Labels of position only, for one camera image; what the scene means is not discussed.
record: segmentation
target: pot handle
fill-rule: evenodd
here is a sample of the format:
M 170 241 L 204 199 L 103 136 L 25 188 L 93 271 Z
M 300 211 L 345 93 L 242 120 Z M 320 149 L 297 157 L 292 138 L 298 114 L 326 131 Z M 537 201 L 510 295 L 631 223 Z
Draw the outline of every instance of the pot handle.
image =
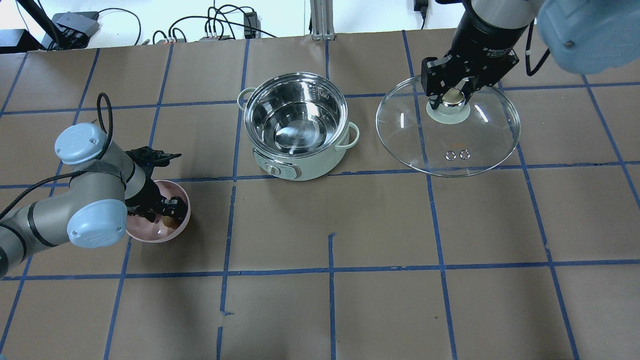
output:
M 246 94 L 249 94 L 250 92 L 254 92 L 254 91 L 255 91 L 255 88 L 246 88 L 242 90 L 240 94 L 238 94 L 238 97 L 236 98 L 236 104 L 238 104 L 238 108 L 240 108 L 240 110 L 244 111 L 244 107 L 242 106 L 242 104 L 240 104 L 240 100 L 242 100 L 242 98 Z
M 356 131 L 356 137 L 353 139 L 352 142 L 348 143 L 347 145 L 336 145 L 335 146 L 335 150 L 339 151 L 339 150 L 346 150 L 346 149 L 350 149 L 352 148 L 355 144 L 358 143 L 358 140 L 360 139 L 360 129 L 358 128 L 358 126 L 352 122 L 349 121 L 348 127 L 350 129 L 354 129 Z

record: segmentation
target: metal post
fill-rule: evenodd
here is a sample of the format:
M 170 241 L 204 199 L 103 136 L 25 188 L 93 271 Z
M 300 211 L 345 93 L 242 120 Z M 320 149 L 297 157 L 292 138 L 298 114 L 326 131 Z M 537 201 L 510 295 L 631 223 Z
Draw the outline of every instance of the metal post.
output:
M 29 15 L 36 20 L 38 25 L 49 35 L 50 38 L 54 39 L 58 49 L 66 49 L 68 47 L 69 40 L 65 37 L 65 35 L 58 29 L 58 27 L 51 21 L 51 19 L 47 16 L 47 14 L 42 10 L 34 0 L 17 0 L 18 3 L 29 13 Z
M 311 0 L 311 38 L 333 40 L 333 0 Z

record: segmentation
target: stainless steel pot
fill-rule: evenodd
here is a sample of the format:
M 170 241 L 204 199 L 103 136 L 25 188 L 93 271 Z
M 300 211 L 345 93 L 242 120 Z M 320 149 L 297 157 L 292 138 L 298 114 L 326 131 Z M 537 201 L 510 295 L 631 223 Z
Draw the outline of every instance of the stainless steel pot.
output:
M 245 94 L 252 92 L 246 107 Z M 347 103 L 329 80 L 293 72 L 244 89 L 237 98 L 253 144 L 253 156 L 267 173 L 288 180 L 309 180 L 333 169 L 360 137 L 347 121 Z M 355 138 L 349 142 L 349 129 Z

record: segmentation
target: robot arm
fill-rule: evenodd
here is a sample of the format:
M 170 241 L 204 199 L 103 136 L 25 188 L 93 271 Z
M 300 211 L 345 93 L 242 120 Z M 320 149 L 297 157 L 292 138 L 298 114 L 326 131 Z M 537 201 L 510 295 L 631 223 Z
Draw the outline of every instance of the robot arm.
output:
M 30 255 L 67 241 L 88 248 L 112 245 L 125 234 L 127 214 L 182 223 L 186 203 L 163 197 L 150 178 L 154 167 L 167 166 L 180 154 L 149 147 L 124 152 L 111 142 L 98 159 L 106 141 L 93 124 L 74 125 L 60 134 L 56 154 L 74 172 L 85 173 L 71 179 L 68 192 L 0 218 L 0 277 Z
M 448 0 L 437 0 L 451 3 Z M 462 0 L 465 13 L 443 58 L 422 61 L 432 109 L 461 107 L 519 61 L 513 46 L 534 18 L 556 63 L 576 74 L 619 67 L 640 57 L 637 0 Z

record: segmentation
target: glass lid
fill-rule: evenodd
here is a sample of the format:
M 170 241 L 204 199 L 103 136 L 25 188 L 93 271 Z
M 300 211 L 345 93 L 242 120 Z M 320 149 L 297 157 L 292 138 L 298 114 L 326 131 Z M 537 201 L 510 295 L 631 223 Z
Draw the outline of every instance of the glass lid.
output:
M 502 163 L 520 137 L 513 103 L 485 87 L 466 105 L 455 105 L 462 96 L 455 92 L 433 110 L 420 76 L 391 89 L 376 114 L 378 136 L 389 153 L 415 170 L 444 177 L 476 175 Z

